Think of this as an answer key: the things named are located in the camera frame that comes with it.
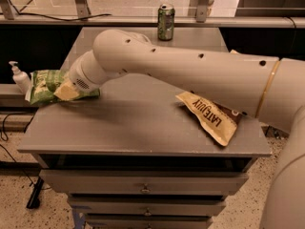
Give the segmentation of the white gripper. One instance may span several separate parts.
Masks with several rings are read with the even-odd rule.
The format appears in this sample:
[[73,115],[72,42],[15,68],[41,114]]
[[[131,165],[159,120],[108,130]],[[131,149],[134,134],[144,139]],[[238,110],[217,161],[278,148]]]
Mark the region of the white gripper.
[[79,89],[83,92],[98,89],[105,83],[105,71],[95,59],[93,51],[88,51],[72,63],[69,78],[54,92],[54,95],[61,100],[76,99],[80,96]]

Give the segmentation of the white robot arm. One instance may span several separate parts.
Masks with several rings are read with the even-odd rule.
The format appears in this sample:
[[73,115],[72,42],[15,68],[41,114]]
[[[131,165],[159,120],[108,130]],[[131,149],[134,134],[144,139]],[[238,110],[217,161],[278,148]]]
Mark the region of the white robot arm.
[[140,33],[106,30],[56,90],[64,100],[127,73],[142,73],[255,117],[289,135],[259,229],[305,229],[305,64],[293,59],[155,46]]

